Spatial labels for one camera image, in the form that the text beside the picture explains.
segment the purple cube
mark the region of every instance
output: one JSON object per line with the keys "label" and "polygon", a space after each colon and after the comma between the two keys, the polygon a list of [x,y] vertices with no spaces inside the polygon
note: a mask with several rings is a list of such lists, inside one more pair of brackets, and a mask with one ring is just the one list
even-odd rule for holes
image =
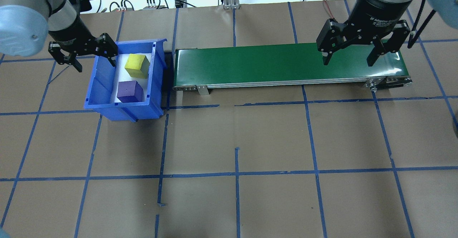
{"label": "purple cube", "polygon": [[123,103],[142,102],[143,88],[137,81],[119,82],[117,97]]}

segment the foam block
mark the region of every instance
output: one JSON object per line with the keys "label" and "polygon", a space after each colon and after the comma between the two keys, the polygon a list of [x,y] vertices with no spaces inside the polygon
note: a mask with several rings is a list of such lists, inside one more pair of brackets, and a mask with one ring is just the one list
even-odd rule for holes
{"label": "foam block", "polygon": [[132,78],[147,79],[149,61],[145,55],[129,54],[124,69]]}
{"label": "foam block", "polygon": [[116,96],[123,103],[142,102],[143,88],[137,81],[119,82]]}

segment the conveyor leg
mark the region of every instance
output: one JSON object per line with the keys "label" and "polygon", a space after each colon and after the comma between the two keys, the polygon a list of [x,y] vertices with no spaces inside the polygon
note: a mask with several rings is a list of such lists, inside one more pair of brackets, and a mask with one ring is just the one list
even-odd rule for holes
{"label": "conveyor leg", "polygon": [[209,95],[210,91],[208,90],[207,86],[205,85],[196,85],[198,89],[199,95]]}

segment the floor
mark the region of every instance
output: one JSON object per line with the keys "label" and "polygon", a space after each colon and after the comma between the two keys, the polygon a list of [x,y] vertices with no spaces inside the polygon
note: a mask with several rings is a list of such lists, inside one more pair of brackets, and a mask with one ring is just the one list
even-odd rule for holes
{"label": "floor", "polygon": [[[339,21],[353,4],[330,1]],[[175,49],[314,42],[327,15],[294,2],[82,18],[95,35],[167,38],[170,63]],[[45,50],[1,56],[0,225],[13,238],[456,237],[458,31],[435,16],[421,39],[401,50],[410,87],[166,89],[164,116],[137,123],[83,109],[93,57],[59,75]]]}

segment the yellow cube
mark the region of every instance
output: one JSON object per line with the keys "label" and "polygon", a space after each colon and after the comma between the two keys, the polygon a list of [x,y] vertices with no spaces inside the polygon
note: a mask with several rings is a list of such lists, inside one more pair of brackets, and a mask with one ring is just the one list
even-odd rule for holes
{"label": "yellow cube", "polygon": [[145,55],[129,54],[124,69],[132,78],[147,79],[149,61]]}

